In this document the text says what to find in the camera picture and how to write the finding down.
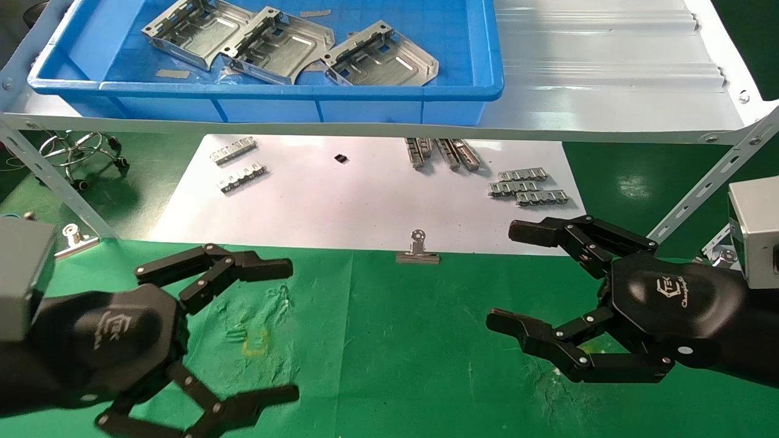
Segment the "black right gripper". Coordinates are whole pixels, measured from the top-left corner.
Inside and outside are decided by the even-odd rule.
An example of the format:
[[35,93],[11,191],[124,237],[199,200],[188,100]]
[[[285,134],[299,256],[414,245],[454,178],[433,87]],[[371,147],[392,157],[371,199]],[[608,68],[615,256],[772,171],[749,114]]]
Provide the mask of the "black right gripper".
[[[747,296],[740,272],[660,260],[646,254],[657,251],[657,242],[590,215],[515,220],[508,237],[560,247],[596,279],[611,269],[601,299],[606,306],[561,327],[499,308],[487,314],[489,330],[517,339],[523,353],[549,361],[570,381],[658,383],[674,361],[698,369],[732,368],[735,342],[728,336]],[[615,256],[622,258],[612,263]],[[581,349],[606,332],[628,352]]]

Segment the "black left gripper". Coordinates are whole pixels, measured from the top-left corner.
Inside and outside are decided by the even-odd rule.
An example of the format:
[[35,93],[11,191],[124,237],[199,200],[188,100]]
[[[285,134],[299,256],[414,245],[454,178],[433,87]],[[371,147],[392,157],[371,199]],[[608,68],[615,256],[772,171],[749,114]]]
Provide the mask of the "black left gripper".
[[[290,259],[262,260],[254,251],[206,244],[137,266],[130,291],[87,291],[48,297],[30,331],[30,345],[54,385],[47,405],[82,408],[114,401],[94,424],[111,437],[220,437],[255,426],[265,408],[300,398],[295,384],[225,399],[180,360],[187,351],[186,314],[195,315],[236,281],[292,277]],[[197,277],[178,300],[164,286]],[[203,411],[186,429],[131,417],[164,386],[175,383]]]

